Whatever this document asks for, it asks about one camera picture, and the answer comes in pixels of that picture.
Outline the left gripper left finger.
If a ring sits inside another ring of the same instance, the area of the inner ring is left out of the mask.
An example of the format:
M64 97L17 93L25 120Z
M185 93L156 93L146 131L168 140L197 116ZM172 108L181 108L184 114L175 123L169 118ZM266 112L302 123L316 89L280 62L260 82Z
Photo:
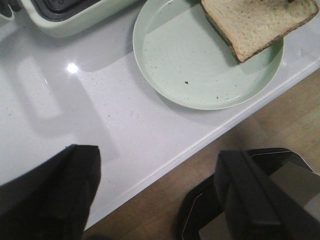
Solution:
M2 240L80 240L101 180L95 145L70 145L0 187Z

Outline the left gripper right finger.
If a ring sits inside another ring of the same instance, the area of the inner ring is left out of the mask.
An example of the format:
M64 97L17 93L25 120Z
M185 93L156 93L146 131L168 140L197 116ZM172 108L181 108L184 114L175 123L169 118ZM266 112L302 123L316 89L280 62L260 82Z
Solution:
M214 184L233 240L320 238L320 222L270 179L292 154L288 149L218 154Z

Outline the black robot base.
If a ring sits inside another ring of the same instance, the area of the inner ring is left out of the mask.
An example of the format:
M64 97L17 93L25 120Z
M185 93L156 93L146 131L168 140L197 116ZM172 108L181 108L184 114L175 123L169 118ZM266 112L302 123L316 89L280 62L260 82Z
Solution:
M273 147L260 149L287 148ZM288 166L294 166L305 170L309 174L312 173L312 169L308 166L308 164L295 152L288 157L288 162L279 169L286 169ZM178 214L176 226L177 239L198 240L200 239L201 229L206 227L219 215L225 215L217 196L216 186L214 183L214 174L215 172L213 175L193 188L184 198Z

